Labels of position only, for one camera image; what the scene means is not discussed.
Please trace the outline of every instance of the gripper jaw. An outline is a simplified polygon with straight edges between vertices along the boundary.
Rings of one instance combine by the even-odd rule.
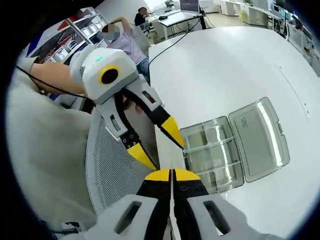
[[[178,147],[184,148],[185,144],[175,119],[162,107],[162,101],[156,90],[148,85],[140,75],[135,81],[122,89],[123,95],[133,100],[153,124],[163,132]]]
[[[156,170],[156,164],[142,146],[138,134],[125,115],[123,95],[116,93],[103,104],[97,105],[97,110],[103,117],[107,130],[123,143],[127,152],[150,169]]]
[[[125,115],[123,96],[137,104],[153,124],[157,125],[177,146],[183,148],[184,141],[180,136],[177,123],[162,107],[162,101],[155,89],[150,87],[142,76],[129,83],[104,103],[97,105],[97,110],[104,118],[105,127],[114,138],[123,143],[132,157],[156,170],[156,164],[142,146],[138,134]]]

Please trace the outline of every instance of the black cable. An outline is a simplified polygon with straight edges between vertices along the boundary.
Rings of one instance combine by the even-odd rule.
[[[181,29],[179,26],[178,26],[178,24],[176,25],[176,27],[179,29],[179,30],[181,30],[182,32],[188,32],[189,31],[189,22],[188,21],[186,21],[186,23],[188,24],[188,27],[187,27],[187,30],[183,30],[183,29]]]
[[[157,58],[159,57],[161,54],[163,54],[166,50],[168,50],[169,48],[172,48],[174,45],[176,45],[178,42],[180,42],[188,33],[190,33],[190,31],[200,22],[200,19],[196,22],[195,25],[193,25],[193,27],[188,30],[179,40],[177,40],[174,44],[172,44],[171,46],[168,46],[165,50],[163,50],[162,52],[160,52],[158,55],[156,55],[148,64],[148,72],[150,75],[150,64]]]
[[[210,21],[210,19],[208,18],[208,16],[205,16],[205,17],[206,17],[206,19],[208,19],[208,21],[209,21],[209,23],[211,24],[212,28],[216,28],[216,26],[211,23],[211,21]]]
[[[62,90],[62,89],[60,89],[60,88],[58,88],[58,87],[56,87],[56,86],[52,86],[51,84],[46,83],[45,81],[42,81],[42,80],[40,80],[39,78],[31,75],[30,73],[28,73],[27,71],[25,71],[25,70],[23,70],[21,67],[19,67],[18,65],[16,65],[15,67],[16,67],[17,69],[19,69],[21,72],[27,74],[30,78],[35,79],[35,80],[37,80],[38,82],[40,82],[40,83],[42,83],[42,84],[44,84],[44,85],[47,85],[47,86],[50,87],[50,88],[53,88],[53,89],[55,89],[55,90],[58,90],[58,91],[60,91],[60,92],[62,92],[62,93],[64,93],[64,94],[68,94],[68,95],[71,95],[71,96],[74,96],[74,97],[83,98],[83,99],[90,99],[90,98],[88,98],[88,97],[86,97],[86,96],[81,96],[81,95],[78,95],[78,94],[74,94],[74,93],[71,93],[71,92]]]
[[[174,29],[175,27],[174,26],[171,26],[171,32],[172,32],[172,35],[175,37],[176,36],[176,34],[175,34],[175,29]]]

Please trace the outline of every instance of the person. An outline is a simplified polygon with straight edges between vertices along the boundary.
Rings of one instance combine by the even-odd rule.
[[[306,61],[311,64],[313,60],[313,48],[312,48],[312,43],[310,40],[308,40],[306,34],[304,33],[304,25],[303,23],[294,17],[294,23],[293,23],[295,29],[297,29],[299,32],[302,32],[302,44],[303,44],[303,49],[304,52],[302,52],[303,57],[306,59]]]
[[[122,34],[120,34],[119,28],[115,25],[119,22],[123,27]],[[127,19],[123,16],[114,19],[103,27],[102,34],[105,40],[111,41],[107,48],[123,50],[134,61],[138,72],[150,84],[149,59],[136,44],[132,28]]]
[[[288,21],[291,25],[296,25],[296,21],[298,20],[294,15],[291,16],[291,20]]]
[[[135,15],[134,24],[136,26],[140,26],[140,25],[144,24],[146,22],[146,17],[148,17],[148,16],[149,16],[149,14],[148,14],[147,9],[144,6],[140,7],[138,9],[138,13]]]
[[[73,94],[85,88],[58,62],[38,64],[21,57],[16,65],[35,78]],[[97,219],[86,178],[86,146],[92,116],[65,109],[42,94],[59,93],[15,69],[6,101],[6,138],[22,193],[40,220],[50,226]]]

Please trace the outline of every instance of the white desk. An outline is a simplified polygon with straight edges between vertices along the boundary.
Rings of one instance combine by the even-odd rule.
[[[179,38],[152,46],[150,59]],[[290,163],[228,191],[226,199],[262,233],[287,237],[294,231],[311,211],[320,187],[320,81],[301,54],[269,29],[218,27],[191,32],[158,56],[150,78],[180,128],[228,116],[269,97]],[[184,166],[182,151],[158,130],[156,141],[162,168]]]
[[[179,11],[172,15],[169,15],[164,20],[159,20],[159,23],[163,25],[164,39],[168,39],[167,28],[189,20],[198,19],[199,17],[203,17],[203,15]]]
[[[186,24],[186,22],[182,23],[182,24],[179,24],[179,28],[177,28],[177,25],[176,26],[173,26],[174,28],[174,32],[172,31],[171,28],[166,28],[164,29],[164,26],[162,24],[159,23],[159,17],[162,16],[162,15],[154,15],[154,16],[149,16],[146,18],[146,21],[148,21],[148,23],[152,24],[152,26],[154,27],[154,30],[156,31],[158,37],[160,39],[164,39],[165,38],[165,34],[167,36],[169,35],[172,35],[174,32],[175,33],[179,33],[181,32],[181,30],[183,31],[186,31],[188,29],[188,25]],[[195,23],[193,23],[195,20],[193,21],[190,21],[189,24],[190,25],[193,25]]]

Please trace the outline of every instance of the person's hand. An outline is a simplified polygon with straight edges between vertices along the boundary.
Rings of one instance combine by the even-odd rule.
[[[128,110],[133,104],[134,104],[134,102],[131,99],[127,99],[125,96],[123,96],[123,108],[124,108],[124,110]],[[135,105],[134,108],[135,108],[135,111],[138,114],[142,113],[142,109],[138,105]]]

